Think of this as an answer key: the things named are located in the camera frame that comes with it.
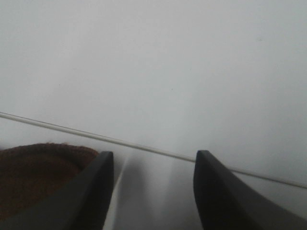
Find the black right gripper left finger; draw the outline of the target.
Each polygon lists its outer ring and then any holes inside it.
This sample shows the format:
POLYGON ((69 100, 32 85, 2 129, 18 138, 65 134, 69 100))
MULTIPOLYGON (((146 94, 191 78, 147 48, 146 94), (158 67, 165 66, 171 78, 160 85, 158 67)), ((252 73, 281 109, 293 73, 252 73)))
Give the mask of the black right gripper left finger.
POLYGON ((101 230, 113 192, 113 153, 101 152, 53 195, 0 223, 2 230, 101 230))

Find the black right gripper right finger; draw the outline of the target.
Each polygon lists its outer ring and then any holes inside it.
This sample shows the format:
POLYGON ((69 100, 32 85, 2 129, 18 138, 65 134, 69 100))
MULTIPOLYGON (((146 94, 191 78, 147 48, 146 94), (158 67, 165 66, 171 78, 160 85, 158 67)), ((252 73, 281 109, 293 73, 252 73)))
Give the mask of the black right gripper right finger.
POLYGON ((305 230, 307 221, 268 200, 209 151, 199 150, 193 192, 205 230, 305 230))

